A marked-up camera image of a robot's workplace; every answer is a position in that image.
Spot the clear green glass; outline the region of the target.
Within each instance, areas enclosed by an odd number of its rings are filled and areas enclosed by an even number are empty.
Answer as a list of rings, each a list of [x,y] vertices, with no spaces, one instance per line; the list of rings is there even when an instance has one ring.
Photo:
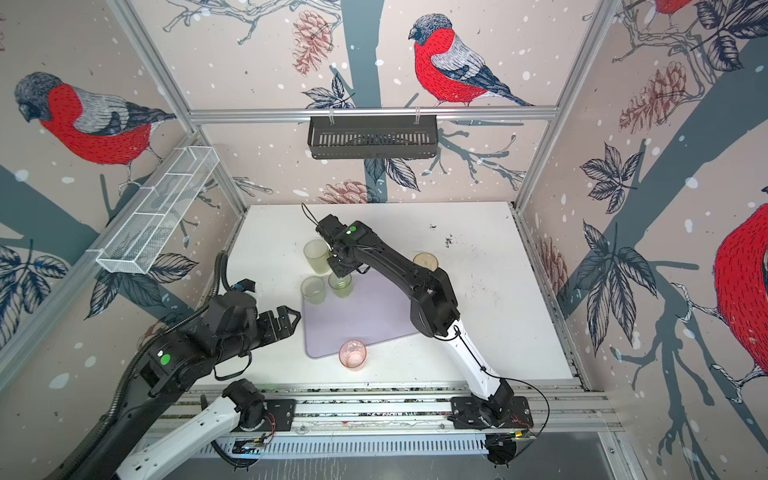
[[[331,272],[328,276],[328,285],[338,298],[347,298],[352,292],[352,276],[338,276]]]

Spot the pale green textured glass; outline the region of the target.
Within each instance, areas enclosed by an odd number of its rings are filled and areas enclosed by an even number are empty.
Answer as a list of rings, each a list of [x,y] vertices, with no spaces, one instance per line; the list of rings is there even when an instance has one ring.
[[[319,305],[326,298],[325,280],[319,276],[307,277],[302,281],[300,291],[306,302]]]

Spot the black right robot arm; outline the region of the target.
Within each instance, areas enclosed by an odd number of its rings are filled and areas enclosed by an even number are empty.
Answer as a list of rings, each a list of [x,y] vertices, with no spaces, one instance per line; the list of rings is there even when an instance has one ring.
[[[369,226],[342,223],[329,214],[315,223],[316,232],[330,247],[328,265],[346,276],[362,267],[372,268],[392,282],[410,302],[410,320],[422,335],[441,342],[462,372],[471,395],[468,410],[459,407],[450,416],[456,428],[509,428],[514,390],[509,381],[490,368],[460,319],[458,300],[448,274],[414,263],[388,244]]]

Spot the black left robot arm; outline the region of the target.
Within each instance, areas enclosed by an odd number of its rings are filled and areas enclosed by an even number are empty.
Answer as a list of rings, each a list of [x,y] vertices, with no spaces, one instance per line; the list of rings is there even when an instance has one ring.
[[[137,351],[106,413],[51,478],[115,478],[146,432],[199,379],[222,362],[290,338],[300,320],[285,305],[259,312],[255,298],[240,291],[212,297]]]

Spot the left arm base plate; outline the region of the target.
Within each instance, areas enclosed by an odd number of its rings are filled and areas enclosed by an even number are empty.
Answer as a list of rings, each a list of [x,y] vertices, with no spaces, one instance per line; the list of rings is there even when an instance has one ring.
[[[248,406],[240,414],[237,430],[242,432],[287,432],[292,428],[297,402],[267,399]]]

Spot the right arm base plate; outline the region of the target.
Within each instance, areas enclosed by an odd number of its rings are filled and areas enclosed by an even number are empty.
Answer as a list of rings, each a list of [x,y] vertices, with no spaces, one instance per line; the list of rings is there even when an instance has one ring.
[[[513,396],[503,406],[474,396],[453,397],[448,420],[460,430],[531,430],[534,426],[528,400],[521,396]]]

